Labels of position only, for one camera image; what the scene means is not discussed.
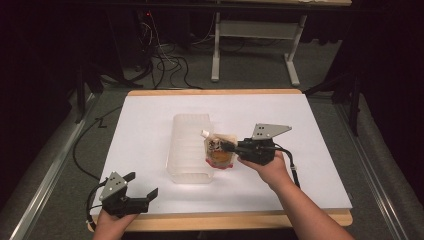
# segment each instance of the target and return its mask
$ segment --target forearm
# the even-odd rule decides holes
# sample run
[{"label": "forearm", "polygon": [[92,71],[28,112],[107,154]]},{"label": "forearm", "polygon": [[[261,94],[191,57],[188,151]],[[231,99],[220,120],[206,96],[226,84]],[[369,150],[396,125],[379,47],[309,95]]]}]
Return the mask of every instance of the forearm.
[{"label": "forearm", "polygon": [[353,239],[296,185],[273,188],[299,239]]}]

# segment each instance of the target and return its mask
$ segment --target human arm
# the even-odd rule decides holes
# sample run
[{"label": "human arm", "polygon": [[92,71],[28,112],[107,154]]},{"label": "human arm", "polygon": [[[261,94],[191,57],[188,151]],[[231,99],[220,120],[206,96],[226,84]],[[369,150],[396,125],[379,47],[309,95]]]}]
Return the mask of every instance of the human arm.
[{"label": "human arm", "polygon": [[256,170],[277,194],[299,239],[353,239],[293,183],[280,151],[276,151],[274,159],[265,166],[240,158],[239,161]]},{"label": "human arm", "polygon": [[126,215],[122,218],[109,215],[101,210],[97,220],[93,240],[119,240],[124,235],[125,229],[130,225],[138,214]]}]

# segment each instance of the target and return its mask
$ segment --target clear plastic tub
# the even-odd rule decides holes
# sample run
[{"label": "clear plastic tub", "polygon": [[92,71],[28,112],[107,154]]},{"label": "clear plastic tub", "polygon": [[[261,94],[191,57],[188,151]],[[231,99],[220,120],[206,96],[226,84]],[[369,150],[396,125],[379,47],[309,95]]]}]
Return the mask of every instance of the clear plastic tub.
[{"label": "clear plastic tub", "polygon": [[210,183],[214,170],[205,162],[202,130],[213,132],[208,114],[174,116],[166,169],[175,183]]}]

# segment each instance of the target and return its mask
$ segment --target human hand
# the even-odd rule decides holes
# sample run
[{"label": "human hand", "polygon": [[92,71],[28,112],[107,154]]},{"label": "human hand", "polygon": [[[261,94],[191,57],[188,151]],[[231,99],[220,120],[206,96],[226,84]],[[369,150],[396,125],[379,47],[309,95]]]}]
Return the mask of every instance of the human hand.
[{"label": "human hand", "polygon": [[96,231],[93,240],[119,240],[124,235],[125,229],[130,225],[138,214],[126,215],[123,218],[109,215],[101,210],[97,220]]},{"label": "human hand", "polygon": [[244,165],[256,170],[262,180],[274,191],[283,185],[293,184],[287,173],[286,164],[281,151],[275,151],[274,159],[265,166],[243,160],[240,157],[237,159]]}]

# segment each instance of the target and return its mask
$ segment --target snack bag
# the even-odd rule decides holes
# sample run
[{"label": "snack bag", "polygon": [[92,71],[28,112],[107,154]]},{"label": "snack bag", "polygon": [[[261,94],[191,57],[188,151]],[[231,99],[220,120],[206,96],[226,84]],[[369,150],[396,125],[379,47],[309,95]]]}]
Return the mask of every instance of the snack bag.
[{"label": "snack bag", "polygon": [[227,152],[222,150],[221,144],[237,145],[237,137],[234,135],[224,134],[211,134],[205,130],[202,131],[201,135],[205,138],[205,153],[206,162],[213,168],[227,169],[233,167],[234,152]]}]

